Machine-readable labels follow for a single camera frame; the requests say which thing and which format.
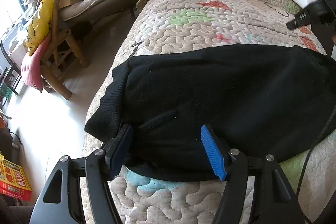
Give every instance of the yellow plastic bag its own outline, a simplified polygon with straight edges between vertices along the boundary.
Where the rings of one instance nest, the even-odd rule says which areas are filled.
[[[5,157],[1,154],[1,150],[0,150],[0,160],[4,160]]]
[[[38,10],[28,25],[26,46],[29,56],[33,55],[50,31],[53,6],[54,0],[41,0]]]

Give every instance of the tiled floor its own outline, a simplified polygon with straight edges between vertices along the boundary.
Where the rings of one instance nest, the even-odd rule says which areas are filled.
[[[35,203],[62,155],[80,157],[86,112],[131,26],[131,18],[126,14],[87,45],[85,52],[91,65],[87,69],[78,65],[65,81],[73,92],[70,100],[45,90],[39,93],[22,83],[18,87],[20,95],[11,97],[6,114],[13,117],[9,127],[23,143],[19,163],[33,190],[30,203]]]

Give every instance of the blue gripper pad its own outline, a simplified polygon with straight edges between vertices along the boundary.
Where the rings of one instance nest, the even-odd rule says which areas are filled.
[[[213,172],[220,180],[224,181],[227,175],[224,158],[206,126],[201,127],[201,141],[208,155]]]

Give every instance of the bamboo chair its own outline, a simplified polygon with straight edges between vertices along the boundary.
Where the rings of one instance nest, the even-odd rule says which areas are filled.
[[[87,68],[90,65],[90,62],[85,58],[83,51],[81,50],[79,44],[74,39],[73,35],[71,34],[70,29],[58,30],[58,7],[59,7],[60,0],[54,0],[54,6],[52,11],[52,19],[51,19],[51,40],[41,58],[40,61],[40,68],[41,68],[41,75],[45,79],[44,81],[44,88],[46,91],[50,92],[50,88],[54,89],[60,95],[62,95],[66,100],[69,100],[72,92],[63,85],[65,74],[67,73],[68,69],[74,64],[68,64],[64,66],[63,72],[61,75],[56,77],[53,73],[54,70],[58,69],[58,67],[63,64],[65,65],[65,58],[73,52],[76,59],[79,59],[79,62],[82,64],[84,68]],[[41,0],[38,1],[36,9],[40,6]],[[66,41],[69,45],[70,49],[63,52],[58,52],[58,46],[63,42]],[[54,63],[49,67],[47,65],[47,60],[53,55]]]

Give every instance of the bed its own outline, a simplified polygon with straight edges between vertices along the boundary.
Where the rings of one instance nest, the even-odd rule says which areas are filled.
[[[326,54],[309,26],[290,31],[286,22],[299,7],[292,0],[139,0],[140,15],[120,47],[104,83],[93,99],[93,115],[112,82],[112,70],[130,56],[188,52],[222,45],[260,44],[309,48]],[[321,214],[336,189],[336,136],[331,133],[313,151],[306,169],[299,202],[311,221]],[[83,156],[101,142],[85,134]],[[281,163],[296,189],[307,152]],[[253,177],[248,187],[241,224],[248,222],[253,197]],[[125,166],[109,187],[121,219],[126,224],[210,224],[225,182],[167,182],[138,175]],[[85,218],[94,223],[86,181],[81,181]]]

